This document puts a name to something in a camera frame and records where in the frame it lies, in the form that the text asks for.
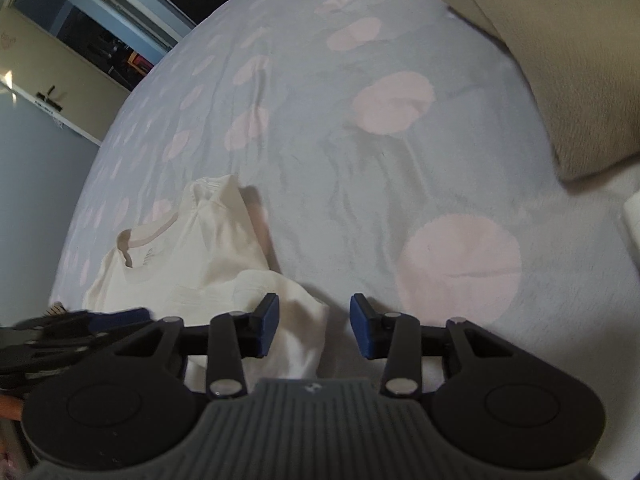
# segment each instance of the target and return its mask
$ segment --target gray bed sheet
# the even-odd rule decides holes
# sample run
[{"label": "gray bed sheet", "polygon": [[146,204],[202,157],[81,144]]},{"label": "gray bed sheet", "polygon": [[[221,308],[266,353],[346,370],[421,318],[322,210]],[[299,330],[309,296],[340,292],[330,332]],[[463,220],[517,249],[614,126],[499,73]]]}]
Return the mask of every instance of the gray bed sheet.
[{"label": "gray bed sheet", "polygon": [[52,300],[80,308],[119,231],[235,173],[273,269],[331,307],[320,375],[380,375],[351,336],[354,292],[424,323],[464,316],[592,386],[594,464],[630,480],[640,286],[616,219],[640,170],[566,189],[551,157],[513,59],[440,0],[231,0],[122,107]]}]

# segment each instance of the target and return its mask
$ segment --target bed sheet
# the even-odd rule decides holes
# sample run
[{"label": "bed sheet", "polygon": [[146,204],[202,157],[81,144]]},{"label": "bed sheet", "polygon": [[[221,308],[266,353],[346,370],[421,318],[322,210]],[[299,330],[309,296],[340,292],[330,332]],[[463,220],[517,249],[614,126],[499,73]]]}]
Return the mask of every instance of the bed sheet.
[{"label": "bed sheet", "polygon": [[122,107],[52,300],[79,308],[119,231],[235,173],[271,267],[331,307],[321,376],[380,376],[351,336],[354,292],[466,317],[593,387],[594,464],[630,480],[640,286],[616,218],[640,172],[566,189],[551,158],[513,59],[440,0],[231,0]]}]

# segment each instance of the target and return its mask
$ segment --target blue wall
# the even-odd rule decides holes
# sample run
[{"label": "blue wall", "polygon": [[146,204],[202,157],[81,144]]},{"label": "blue wall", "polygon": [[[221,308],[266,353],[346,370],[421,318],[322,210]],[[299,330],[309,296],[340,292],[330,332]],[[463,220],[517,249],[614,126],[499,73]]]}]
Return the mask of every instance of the blue wall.
[{"label": "blue wall", "polygon": [[41,315],[98,146],[0,85],[0,324]]}]

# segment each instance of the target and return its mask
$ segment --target folded blanket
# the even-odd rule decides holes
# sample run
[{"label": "folded blanket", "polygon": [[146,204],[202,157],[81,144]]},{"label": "folded blanket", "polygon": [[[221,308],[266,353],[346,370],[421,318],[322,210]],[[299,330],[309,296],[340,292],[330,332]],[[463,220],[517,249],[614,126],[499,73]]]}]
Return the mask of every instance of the folded blanket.
[{"label": "folded blanket", "polygon": [[443,1],[520,64],[560,179],[640,152],[640,0]]}]

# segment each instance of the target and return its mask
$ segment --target bed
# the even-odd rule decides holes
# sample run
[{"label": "bed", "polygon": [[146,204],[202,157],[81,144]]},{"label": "bed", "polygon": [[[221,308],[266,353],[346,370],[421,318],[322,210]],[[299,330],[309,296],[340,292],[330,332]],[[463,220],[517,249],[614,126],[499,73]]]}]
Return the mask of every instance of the bed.
[{"label": "bed", "polygon": [[593,463],[638,473],[640,283],[617,218],[640,170],[563,187],[516,63],[440,0],[220,7],[122,107],[52,301],[80,308],[119,231],[229,173],[271,267],[330,306],[320,376],[380,376],[351,336],[354,292],[423,323],[463,316],[594,388]]}]

